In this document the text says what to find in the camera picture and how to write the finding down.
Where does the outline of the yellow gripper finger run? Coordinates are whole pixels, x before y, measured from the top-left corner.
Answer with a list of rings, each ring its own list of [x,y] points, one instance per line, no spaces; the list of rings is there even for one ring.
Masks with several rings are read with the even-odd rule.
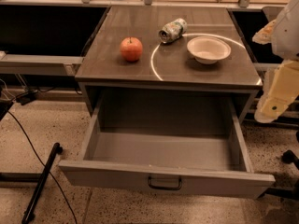
[[[299,96],[299,62],[284,60],[277,68],[269,68],[264,75],[263,95],[254,118],[270,123],[282,115]]]
[[[275,24],[275,20],[268,22],[265,27],[263,27],[253,36],[252,41],[261,45],[270,43]]]

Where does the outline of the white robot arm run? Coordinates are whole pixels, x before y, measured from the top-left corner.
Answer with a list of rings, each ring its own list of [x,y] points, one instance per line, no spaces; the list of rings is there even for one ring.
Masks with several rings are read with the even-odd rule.
[[[299,0],[291,0],[252,41],[270,43],[272,52],[283,59],[277,68],[266,71],[263,95],[254,114],[258,122],[270,123],[299,96]]]

